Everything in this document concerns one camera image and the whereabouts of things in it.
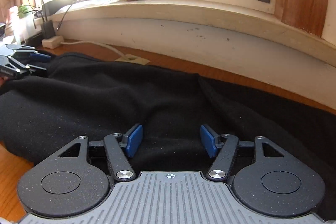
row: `blue finger pad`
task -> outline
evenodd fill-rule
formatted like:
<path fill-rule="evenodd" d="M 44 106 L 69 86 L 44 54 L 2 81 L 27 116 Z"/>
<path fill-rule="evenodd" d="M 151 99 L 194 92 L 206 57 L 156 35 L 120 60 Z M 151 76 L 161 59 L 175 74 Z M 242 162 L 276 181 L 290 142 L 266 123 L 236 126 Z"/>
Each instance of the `blue finger pad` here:
<path fill-rule="evenodd" d="M 218 153 L 218 148 L 215 145 L 214 137 L 210 134 L 210 132 L 204 126 L 201 126 L 200 134 L 201 134 L 202 144 L 205 150 L 208 152 L 209 157 L 210 158 L 216 157 Z"/>
<path fill-rule="evenodd" d="M 127 146 L 125 148 L 125 154 L 129 158 L 133 158 L 137 152 L 139 145 L 141 144 L 143 137 L 142 125 L 139 125 L 133 133 L 128 137 Z"/>
<path fill-rule="evenodd" d="M 51 56 L 46 54 L 41 54 L 39 52 L 34 52 L 30 54 L 30 59 L 42 63 L 48 63 L 51 61 Z"/>

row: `wooden table surface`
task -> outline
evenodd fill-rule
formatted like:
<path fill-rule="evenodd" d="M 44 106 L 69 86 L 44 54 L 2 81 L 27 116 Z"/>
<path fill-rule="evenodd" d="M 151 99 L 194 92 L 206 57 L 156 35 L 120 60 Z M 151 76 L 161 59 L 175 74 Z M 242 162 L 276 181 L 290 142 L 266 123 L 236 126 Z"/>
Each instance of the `wooden table surface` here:
<path fill-rule="evenodd" d="M 145 59 L 150 60 L 149 65 L 156 65 L 163 68 L 173 70 L 185 71 L 188 73 L 198 73 L 202 76 L 231 82 L 239 85 L 249 86 L 252 88 L 267 91 L 281 97 L 285 97 L 306 105 L 314 106 L 326 111 L 336 114 L 336 111 L 317 103 L 313 100 L 307 99 L 292 92 L 283 90 L 281 88 L 259 82 L 244 76 L 236 75 L 224 70 L 211 68 L 205 65 L 184 61 L 181 59 L 168 57 L 161 54 L 146 52 L 126 47 L 115 47 L 122 51 L 124 54 L 133 54 Z M 79 44 L 79 45 L 62 45 L 56 49 L 44 49 L 56 55 L 64 52 L 81 52 L 92 57 L 104 60 L 114 61 L 119 56 L 108 49 L 102 48 L 92 44 Z M 10 221 L 18 221 L 25 214 L 20 201 L 16 194 L 16 185 L 20 177 L 30 168 L 32 163 L 27 160 L 14 156 L 9 153 L 3 146 L 0 145 L 0 217 L 6 218 Z"/>

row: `black cable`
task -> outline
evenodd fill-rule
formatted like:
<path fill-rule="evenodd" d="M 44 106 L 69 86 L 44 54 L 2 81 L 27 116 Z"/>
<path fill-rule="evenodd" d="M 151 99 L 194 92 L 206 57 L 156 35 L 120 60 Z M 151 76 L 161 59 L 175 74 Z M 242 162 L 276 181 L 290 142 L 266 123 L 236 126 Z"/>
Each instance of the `black cable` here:
<path fill-rule="evenodd" d="M 33 7 L 35 7 L 35 8 L 39 8 L 39 7 L 36 7 L 36 6 L 33 6 L 33 5 L 30 5 L 30 1 L 28 0 L 28 3 L 29 3 L 29 6 L 31 7 L 31 8 L 33 8 Z M 34 23 L 34 28 L 35 28 L 35 30 L 37 29 L 37 27 L 36 27 L 36 24 L 35 24 L 35 19 L 34 19 L 34 16 L 33 16 L 33 23 Z"/>
<path fill-rule="evenodd" d="M 43 12 L 44 12 L 44 16 L 45 16 L 45 20 L 46 21 L 48 21 L 48 18 L 47 18 L 47 14 L 46 14 L 46 11 L 45 11 L 45 4 L 44 4 L 44 1 L 43 0 L 41 0 L 42 1 L 42 10 L 43 10 Z"/>
<path fill-rule="evenodd" d="M 71 8 L 71 6 L 72 6 L 74 3 L 75 3 L 75 2 L 71 3 L 70 6 L 69 6 L 69 8 L 65 11 L 65 13 L 64 13 L 64 15 L 63 15 L 63 17 L 62 17 L 62 19 L 61 19 L 61 22 L 58 24 L 58 26 L 57 26 L 57 28 L 56 28 L 56 31 L 58 31 L 58 29 L 61 27 L 65 15 L 67 14 L 67 12 L 69 11 L 69 9 Z"/>
<path fill-rule="evenodd" d="M 36 12 L 36 13 L 40 13 L 41 14 L 41 17 L 42 17 L 42 20 L 43 20 L 43 22 L 45 22 L 44 21 L 44 18 L 43 18 L 43 15 L 42 15 L 42 13 L 41 13 L 41 11 L 39 11 L 39 10 L 31 10 L 31 11 L 29 11 L 29 12 L 21 12 L 21 13 L 23 13 L 23 14 L 29 14 L 29 13 L 31 13 L 31 12 Z"/>
<path fill-rule="evenodd" d="M 30 5 L 30 4 L 24 4 L 23 6 L 30 6 L 31 8 L 39 8 L 38 6 Z"/>

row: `window sill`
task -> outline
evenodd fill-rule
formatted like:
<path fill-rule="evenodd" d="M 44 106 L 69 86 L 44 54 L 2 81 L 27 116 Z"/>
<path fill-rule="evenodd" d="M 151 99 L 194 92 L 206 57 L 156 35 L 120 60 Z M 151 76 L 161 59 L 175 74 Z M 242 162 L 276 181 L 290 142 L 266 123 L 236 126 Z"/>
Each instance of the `window sill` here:
<path fill-rule="evenodd" d="M 59 22 L 62 17 L 63 13 L 49 18 Z M 335 45 L 286 25 L 274 15 L 234 5 L 196 0 L 118 2 L 71 10 L 64 22 L 96 18 L 162 19 L 228 29 L 280 43 L 336 67 Z"/>

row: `black fabric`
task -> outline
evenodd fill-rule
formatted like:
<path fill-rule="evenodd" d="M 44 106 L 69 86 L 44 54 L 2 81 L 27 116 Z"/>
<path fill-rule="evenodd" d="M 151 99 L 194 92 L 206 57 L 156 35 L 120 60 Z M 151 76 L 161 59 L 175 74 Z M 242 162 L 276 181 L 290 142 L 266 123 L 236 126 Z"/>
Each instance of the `black fabric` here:
<path fill-rule="evenodd" d="M 122 62 L 64 54 L 48 78 L 28 76 L 0 88 L 0 138 L 34 163 L 79 135 L 102 140 L 144 127 L 130 161 L 141 170 L 206 170 L 199 129 L 204 123 L 241 140 L 268 137 L 318 172 L 326 184 L 319 215 L 336 219 L 336 117 L 252 88 Z"/>

